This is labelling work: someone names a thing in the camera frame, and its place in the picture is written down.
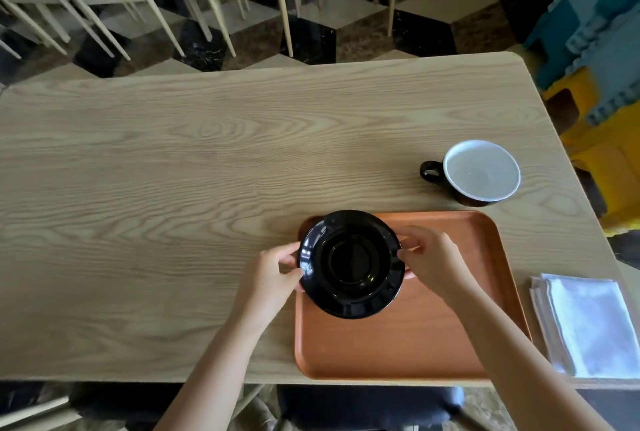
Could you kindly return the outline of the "person's right hand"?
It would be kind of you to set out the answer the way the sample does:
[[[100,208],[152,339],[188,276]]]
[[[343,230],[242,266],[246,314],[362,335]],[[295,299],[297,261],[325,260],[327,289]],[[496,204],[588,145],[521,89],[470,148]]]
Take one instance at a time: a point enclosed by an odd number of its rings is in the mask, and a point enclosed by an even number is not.
[[[428,289],[450,302],[478,290],[479,285],[452,239],[436,229],[415,225],[394,225],[402,239],[423,239],[423,254],[397,251],[397,257]]]

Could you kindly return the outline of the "person's left hand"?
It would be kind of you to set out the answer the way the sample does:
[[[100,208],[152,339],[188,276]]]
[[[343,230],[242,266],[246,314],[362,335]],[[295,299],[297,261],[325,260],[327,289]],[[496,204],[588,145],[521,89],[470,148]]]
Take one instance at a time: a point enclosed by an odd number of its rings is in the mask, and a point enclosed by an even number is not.
[[[300,242],[266,249],[245,267],[231,315],[252,331],[262,333],[294,291],[286,287],[286,274],[297,266]]]

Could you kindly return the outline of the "black saucer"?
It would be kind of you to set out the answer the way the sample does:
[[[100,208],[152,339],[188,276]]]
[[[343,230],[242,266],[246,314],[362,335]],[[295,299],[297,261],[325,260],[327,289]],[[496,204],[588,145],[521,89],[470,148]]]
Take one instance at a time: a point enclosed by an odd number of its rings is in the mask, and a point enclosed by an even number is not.
[[[325,313],[344,320],[372,317],[399,294],[407,268],[401,242],[380,217],[345,209],[306,219],[298,232],[300,285]]]

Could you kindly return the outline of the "person's right forearm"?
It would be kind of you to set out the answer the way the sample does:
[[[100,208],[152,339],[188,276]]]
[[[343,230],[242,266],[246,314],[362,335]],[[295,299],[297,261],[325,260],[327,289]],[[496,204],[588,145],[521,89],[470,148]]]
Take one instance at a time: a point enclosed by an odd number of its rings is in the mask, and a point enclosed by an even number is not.
[[[613,431],[476,281],[442,294],[518,431]]]

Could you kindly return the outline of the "person's left forearm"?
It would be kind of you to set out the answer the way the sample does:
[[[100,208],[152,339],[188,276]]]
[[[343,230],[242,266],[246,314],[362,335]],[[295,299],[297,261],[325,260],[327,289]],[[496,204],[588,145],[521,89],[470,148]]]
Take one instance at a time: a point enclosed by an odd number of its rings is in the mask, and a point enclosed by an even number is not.
[[[268,324],[263,314],[231,316],[153,431],[227,431],[250,358]]]

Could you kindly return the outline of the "orange tray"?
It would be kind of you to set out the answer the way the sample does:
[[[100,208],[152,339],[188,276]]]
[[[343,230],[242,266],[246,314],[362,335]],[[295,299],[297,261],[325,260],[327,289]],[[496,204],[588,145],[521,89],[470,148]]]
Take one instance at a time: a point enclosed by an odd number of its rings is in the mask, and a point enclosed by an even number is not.
[[[376,216],[391,225],[420,225],[447,233],[482,289],[532,340],[491,217],[471,209]],[[294,358],[310,379],[457,383],[489,379],[455,313],[414,279],[404,281],[389,306],[364,319],[331,316],[300,292],[294,308]]]

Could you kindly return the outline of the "black cup with white inside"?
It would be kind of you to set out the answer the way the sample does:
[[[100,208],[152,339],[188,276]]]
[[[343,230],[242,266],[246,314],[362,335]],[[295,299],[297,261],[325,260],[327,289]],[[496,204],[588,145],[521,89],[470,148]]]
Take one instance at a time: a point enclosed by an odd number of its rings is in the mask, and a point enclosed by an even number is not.
[[[419,175],[441,187],[457,203],[472,208],[507,200],[522,182],[516,159],[502,146],[485,140],[453,145],[442,160],[422,162]]]

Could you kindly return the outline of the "stack of white napkins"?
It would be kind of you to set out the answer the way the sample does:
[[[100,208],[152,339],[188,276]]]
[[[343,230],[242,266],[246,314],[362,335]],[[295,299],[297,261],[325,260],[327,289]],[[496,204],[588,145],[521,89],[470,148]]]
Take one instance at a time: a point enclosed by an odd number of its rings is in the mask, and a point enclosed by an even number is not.
[[[542,273],[529,289],[551,365],[582,380],[640,380],[640,342],[617,281]]]

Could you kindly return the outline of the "yellow foam puzzle mat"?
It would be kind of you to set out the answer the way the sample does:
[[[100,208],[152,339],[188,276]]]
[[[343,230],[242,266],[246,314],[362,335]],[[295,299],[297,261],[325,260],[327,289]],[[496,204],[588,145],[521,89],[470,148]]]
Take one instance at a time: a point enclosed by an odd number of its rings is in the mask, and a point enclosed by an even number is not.
[[[640,231],[640,97],[596,123],[588,119],[601,89],[587,67],[557,80],[541,96],[551,101],[567,92],[578,119],[560,134],[572,165],[592,176],[606,211],[599,223],[608,238]]]

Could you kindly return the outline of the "grey-blue foam puzzle mat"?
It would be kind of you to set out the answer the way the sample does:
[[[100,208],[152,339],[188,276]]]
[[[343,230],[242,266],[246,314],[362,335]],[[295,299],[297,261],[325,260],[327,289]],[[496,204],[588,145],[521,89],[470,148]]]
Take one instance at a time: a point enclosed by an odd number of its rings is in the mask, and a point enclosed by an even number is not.
[[[587,68],[599,93],[586,121],[597,126],[640,101],[640,1],[590,41],[565,74]]]

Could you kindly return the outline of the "teal foam puzzle mat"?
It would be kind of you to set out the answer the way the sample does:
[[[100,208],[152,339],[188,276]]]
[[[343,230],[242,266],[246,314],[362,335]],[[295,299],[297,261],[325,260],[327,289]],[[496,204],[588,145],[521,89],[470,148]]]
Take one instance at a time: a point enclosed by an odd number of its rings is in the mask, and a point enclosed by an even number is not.
[[[524,42],[524,48],[537,44],[546,55],[536,86],[546,90],[564,77],[589,43],[638,3],[640,0],[552,0]]]

